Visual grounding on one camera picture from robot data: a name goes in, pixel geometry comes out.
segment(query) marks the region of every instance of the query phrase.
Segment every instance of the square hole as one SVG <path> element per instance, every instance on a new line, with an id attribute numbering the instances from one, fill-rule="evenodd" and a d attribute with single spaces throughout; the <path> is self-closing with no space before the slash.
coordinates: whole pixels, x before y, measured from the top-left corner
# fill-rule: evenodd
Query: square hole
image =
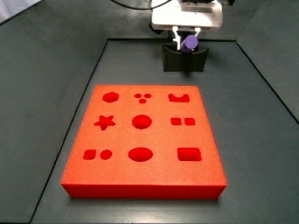
<path id="1" fill-rule="evenodd" d="M 199 148 L 178 148 L 178 158 L 180 161 L 202 161 L 202 151 Z"/>
<path id="2" fill-rule="evenodd" d="M 195 119 L 194 118 L 184 118 L 184 124 L 188 126 L 195 125 Z"/>
<path id="3" fill-rule="evenodd" d="M 182 118 L 174 117 L 171 120 L 172 120 L 172 125 L 183 125 Z"/>

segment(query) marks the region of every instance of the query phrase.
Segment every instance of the star-shaped hole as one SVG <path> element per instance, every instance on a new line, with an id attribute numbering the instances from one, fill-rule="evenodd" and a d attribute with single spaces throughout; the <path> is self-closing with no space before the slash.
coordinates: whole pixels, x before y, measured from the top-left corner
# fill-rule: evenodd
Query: star-shaped hole
<path id="1" fill-rule="evenodd" d="M 100 116 L 98 119 L 98 122 L 94 123 L 95 126 L 99 126 L 102 130 L 106 130 L 108 126 L 115 126 L 116 124 L 114 123 L 114 116 Z"/>

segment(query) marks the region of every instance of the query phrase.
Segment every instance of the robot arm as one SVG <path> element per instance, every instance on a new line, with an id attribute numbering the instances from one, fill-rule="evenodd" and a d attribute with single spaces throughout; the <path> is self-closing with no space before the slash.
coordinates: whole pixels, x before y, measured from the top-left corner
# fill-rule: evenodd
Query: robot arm
<path id="1" fill-rule="evenodd" d="M 152 6 L 162 4 L 164 0 L 154 0 Z M 178 43 L 178 50 L 191 51 L 196 46 L 200 31 L 222 27 L 222 4 L 218 0 L 172 0 L 170 3 L 154 9 L 152 28 L 155 30 L 171 30 Z M 183 41 L 178 31 L 195 32 Z"/>

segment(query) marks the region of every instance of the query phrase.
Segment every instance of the dark tabletop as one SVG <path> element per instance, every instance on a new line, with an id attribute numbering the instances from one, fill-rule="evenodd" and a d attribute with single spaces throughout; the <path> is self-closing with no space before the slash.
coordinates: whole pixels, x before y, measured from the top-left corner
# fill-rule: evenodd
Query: dark tabletop
<path id="1" fill-rule="evenodd" d="M 203 73 L 164 73 L 162 40 L 108 41 L 34 223 L 298 223 L 299 126 L 235 42 L 210 48 Z M 215 200 L 71 199 L 62 173 L 98 84 L 200 87 L 228 187 Z"/>

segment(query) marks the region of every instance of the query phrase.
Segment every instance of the rectangular hole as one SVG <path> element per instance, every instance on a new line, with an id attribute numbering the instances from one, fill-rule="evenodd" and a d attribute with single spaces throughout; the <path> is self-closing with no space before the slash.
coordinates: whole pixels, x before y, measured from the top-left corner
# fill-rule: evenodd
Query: rectangular hole
<path id="1" fill-rule="evenodd" d="M 199 148 L 178 148 L 178 158 L 180 161 L 202 161 L 202 151 Z"/>

